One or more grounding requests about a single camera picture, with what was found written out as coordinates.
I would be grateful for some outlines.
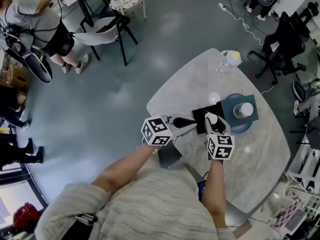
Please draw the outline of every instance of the red bag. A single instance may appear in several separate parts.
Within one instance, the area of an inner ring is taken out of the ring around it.
[[[24,206],[21,206],[13,215],[13,227],[17,231],[34,230],[40,219],[40,213],[30,203],[26,202]]]

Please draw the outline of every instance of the blue plate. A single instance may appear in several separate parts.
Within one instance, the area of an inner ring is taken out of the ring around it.
[[[233,94],[230,94],[228,97],[226,97],[225,100],[235,99],[235,98],[239,98],[239,97],[243,97],[243,95],[240,93],[233,93]],[[246,124],[234,126],[231,128],[231,132],[233,134],[244,134],[246,131],[249,130],[251,125],[252,125],[252,122],[248,122]]]

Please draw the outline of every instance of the chair cushion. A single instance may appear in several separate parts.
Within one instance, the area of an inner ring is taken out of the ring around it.
[[[139,0],[120,0],[120,2],[122,4],[122,9],[125,10],[136,5],[139,2]],[[111,0],[109,6],[113,10],[120,11],[118,0]]]

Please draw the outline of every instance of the gray sweater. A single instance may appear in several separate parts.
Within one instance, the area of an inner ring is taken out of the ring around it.
[[[101,188],[69,184],[42,215],[37,240],[60,240],[79,214],[96,214],[89,240],[235,240],[216,229],[188,171],[147,169],[110,198]]]

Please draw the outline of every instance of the concrete floor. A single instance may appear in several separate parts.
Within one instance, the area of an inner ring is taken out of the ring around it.
[[[88,0],[94,10],[101,8],[100,0]],[[149,116],[146,105],[155,92],[183,65],[210,48],[236,50],[241,53],[240,69],[259,91],[268,90],[272,75],[266,72],[260,79],[254,74],[264,64],[256,57],[246,57],[249,50],[260,51],[259,42],[246,33],[241,22],[221,10],[218,3],[229,5],[229,0],[145,0],[147,20],[142,7],[131,17],[130,29],[139,44],[123,35],[128,59],[125,67],[118,43],[100,45],[101,60],[91,56],[91,63],[82,75],[74,70],[63,74],[51,64],[53,82],[49,85],[30,77],[25,118],[32,119],[30,127],[18,130],[20,146],[32,137],[35,145],[45,148],[44,164],[29,166],[45,199],[51,203],[63,187],[73,182],[90,182],[112,162],[135,149],[141,142],[141,125]],[[239,17],[244,18],[256,37],[273,33],[278,22],[269,17],[266,22],[253,19],[240,0],[232,0]],[[63,9],[66,15],[70,8]],[[83,14],[75,8],[64,22],[74,31]],[[91,53],[87,46],[77,44],[80,56]],[[317,71],[317,52],[309,41],[306,52],[296,58]],[[300,72],[306,81],[310,75]],[[279,77],[279,84],[263,96],[276,115],[294,156],[298,150],[298,135],[291,129],[303,124],[294,119],[292,75]]]

